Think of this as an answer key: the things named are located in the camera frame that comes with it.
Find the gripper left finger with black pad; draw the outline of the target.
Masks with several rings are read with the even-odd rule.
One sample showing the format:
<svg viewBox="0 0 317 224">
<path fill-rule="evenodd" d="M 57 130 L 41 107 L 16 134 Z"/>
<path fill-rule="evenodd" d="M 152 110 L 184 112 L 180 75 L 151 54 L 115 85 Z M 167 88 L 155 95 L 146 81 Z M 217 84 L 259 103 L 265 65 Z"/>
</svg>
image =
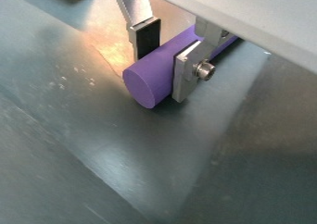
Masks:
<svg viewBox="0 0 317 224">
<path fill-rule="evenodd" d="M 159 47 L 160 19 L 154 16 L 150 0 L 116 0 L 126 19 L 134 58 L 139 60 Z"/>
</svg>

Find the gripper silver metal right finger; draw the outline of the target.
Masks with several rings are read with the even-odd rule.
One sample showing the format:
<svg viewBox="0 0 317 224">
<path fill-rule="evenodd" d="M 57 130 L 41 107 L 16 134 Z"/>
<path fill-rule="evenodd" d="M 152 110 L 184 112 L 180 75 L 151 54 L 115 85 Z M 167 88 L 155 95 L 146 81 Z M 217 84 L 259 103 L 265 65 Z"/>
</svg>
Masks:
<svg viewBox="0 0 317 224">
<path fill-rule="evenodd" d="M 195 18 L 194 33 L 200 37 L 175 56 L 172 98 L 180 103 L 199 81 L 208 81 L 215 67 L 210 60 L 227 47 L 230 32 L 210 21 Z"/>
</svg>

